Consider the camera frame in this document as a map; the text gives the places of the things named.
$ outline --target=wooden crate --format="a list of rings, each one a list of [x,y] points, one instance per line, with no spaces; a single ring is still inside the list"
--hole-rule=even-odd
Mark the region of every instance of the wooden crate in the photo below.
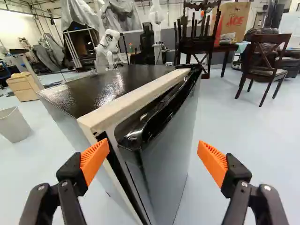
[[[6,80],[6,83],[20,102],[38,100],[36,91],[40,89],[30,73],[23,73],[22,76],[17,77],[12,76]]]

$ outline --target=wooden chair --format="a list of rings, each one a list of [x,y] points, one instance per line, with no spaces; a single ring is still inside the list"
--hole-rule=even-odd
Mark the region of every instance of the wooden chair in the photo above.
[[[208,71],[206,72],[204,69],[204,72],[206,74],[210,73],[210,63],[211,63],[211,57],[214,47],[214,41],[216,37],[216,32],[218,28],[219,19],[221,16],[221,12],[219,11],[219,7],[221,4],[221,0],[208,2],[208,0],[204,0],[199,5],[195,3],[186,2],[184,0],[183,2],[183,17],[182,20],[177,19],[177,25],[176,22],[174,22],[174,31],[175,31],[175,58],[174,58],[174,65],[180,64],[180,54],[185,53],[187,55],[186,63],[190,63],[191,61],[191,55],[194,56],[198,64],[202,64],[202,62],[205,60],[205,58],[208,56]],[[205,11],[208,8],[214,8],[217,6],[217,14],[215,19],[215,24],[213,28],[212,35],[209,35],[209,28],[210,28],[210,15],[206,16]],[[200,28],[200,35],[197,36],[197,20],[195,20],[195,13],[193,13],[192,18],[192,29],[191,29],[191,36],[187,37],[187,23],[188,19],[187,16],[185,16],[185,8],[188,7],[190,9],[195,9],[195,11],[204,10],[204,16],[201,21],[201,28]],[[196,57],[196,54],[206,53],[205,56],[198,60]]]
[[[278,69],[280,67],[280,63],[283,57],[283,53],[287,47],[287,44],[290,40],[291,34],[253,34],[250,37],[251,45],[246,54],[245,61],[242,64],[243,75],[240,80],[240,87],[238,92],[236,93],[235,99],[238,99],[240,93],[245,84],[246,78],[251,79],[248,92],[251,90],[253,81],[263,81],[268,82],[268,87],[263,95],[263,98],[259,104],[259,107],[263,105],[263,102],[268,94],[270,86],[273,81],[278,81],[278,85],[273,94],[272,98],[275,98],[279,88],[285,79],[287,71],[284,69]],[[269,48],[267,51],[263,50],[262,43],[274,43],[272,48]],[[279,60],[275,64],[275,68],[273,68],[267,58],[268,55],[273,53],[273,50],[276,50],[282,43],[284,43],[284,47],[280,51]]]

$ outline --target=black glossy top surface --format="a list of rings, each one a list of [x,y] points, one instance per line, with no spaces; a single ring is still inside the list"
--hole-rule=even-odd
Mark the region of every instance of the black glossy top surface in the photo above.
[[[79,118],[174,69],[170,66],[129,65],[70,81],[38,94],[59,109]]]

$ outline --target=orange clamp pad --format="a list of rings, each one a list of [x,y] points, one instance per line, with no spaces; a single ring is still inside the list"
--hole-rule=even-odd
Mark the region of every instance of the orange clamp pad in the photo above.
[[[83,172],[88,186],[92,182],[108,153],[109,145],[106,138],[80,153],[80,169]]]
[[[221,188],[228,169],[226,155],[203,141],[199,141],[197,154]]]

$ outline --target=gray wastebasket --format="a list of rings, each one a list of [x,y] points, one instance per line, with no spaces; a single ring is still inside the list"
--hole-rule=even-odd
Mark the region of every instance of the gray wastebasket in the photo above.
[[[17,106],[0,111],[0,133],[11,143],[27,138],[31,131]]]

